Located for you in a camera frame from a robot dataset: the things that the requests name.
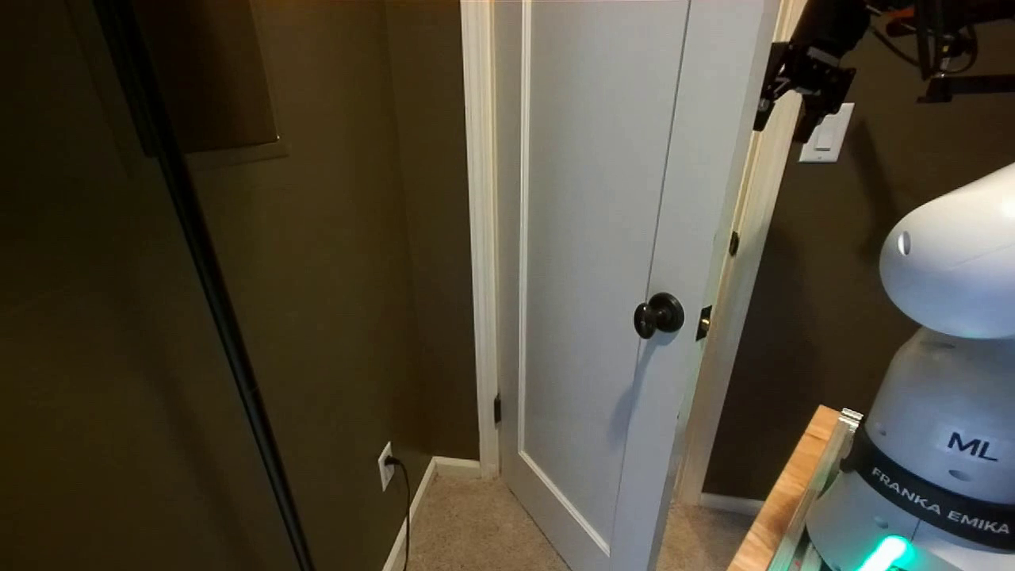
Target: light switch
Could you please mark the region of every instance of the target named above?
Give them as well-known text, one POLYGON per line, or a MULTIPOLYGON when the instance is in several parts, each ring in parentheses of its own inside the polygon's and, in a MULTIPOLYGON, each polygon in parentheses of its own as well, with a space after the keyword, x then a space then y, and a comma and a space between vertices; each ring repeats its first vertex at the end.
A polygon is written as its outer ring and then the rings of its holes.
POLYGON ((850 133, 852 101, 837 105, 837 113, 826 113, 821 124, 812 131, 812 140, 802 142, 800 163, 837 163, 842 153, 842 140, 850 133))

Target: white door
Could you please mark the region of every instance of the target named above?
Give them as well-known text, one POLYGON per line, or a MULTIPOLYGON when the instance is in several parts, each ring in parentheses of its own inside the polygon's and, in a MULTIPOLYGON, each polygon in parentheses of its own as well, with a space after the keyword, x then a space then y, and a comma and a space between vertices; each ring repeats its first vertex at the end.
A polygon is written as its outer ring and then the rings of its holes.
POLYGON ((653 562, 773 6, 497 6, 502 469, 576 571, 653 562))

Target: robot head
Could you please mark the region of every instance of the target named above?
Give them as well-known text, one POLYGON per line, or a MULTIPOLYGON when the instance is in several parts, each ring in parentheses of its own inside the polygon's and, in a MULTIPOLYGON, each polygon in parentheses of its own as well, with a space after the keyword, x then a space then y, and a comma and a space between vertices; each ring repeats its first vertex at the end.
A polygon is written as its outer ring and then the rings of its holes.
POLYGON ((1015 165, 903 215, 881 248, 881 281, 925 331, 1015 339, 1015 165))

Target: beige carpet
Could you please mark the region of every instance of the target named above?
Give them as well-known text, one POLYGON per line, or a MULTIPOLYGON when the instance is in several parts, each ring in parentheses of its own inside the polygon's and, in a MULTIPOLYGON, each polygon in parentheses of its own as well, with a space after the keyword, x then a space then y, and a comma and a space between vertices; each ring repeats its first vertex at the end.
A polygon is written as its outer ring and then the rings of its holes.
MULTIPOLYGON (((723 571, 744 515, 669 510, 659 571, 723 571)), ((436 473, 413 522, 413 571, 563 571, 502 479, 436 473)))

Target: wall outlet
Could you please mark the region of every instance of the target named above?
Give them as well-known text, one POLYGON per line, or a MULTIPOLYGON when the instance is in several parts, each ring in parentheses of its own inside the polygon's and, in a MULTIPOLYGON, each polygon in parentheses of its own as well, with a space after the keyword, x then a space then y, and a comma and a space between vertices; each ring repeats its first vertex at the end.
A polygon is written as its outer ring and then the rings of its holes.
POLYGON ((379 473, 379 492, 391 484, 394 479, 394 465, 386 463, 386 457, 394 457, 391 440, 383 440, 379 457, 377 457, 377 473, 379 473))

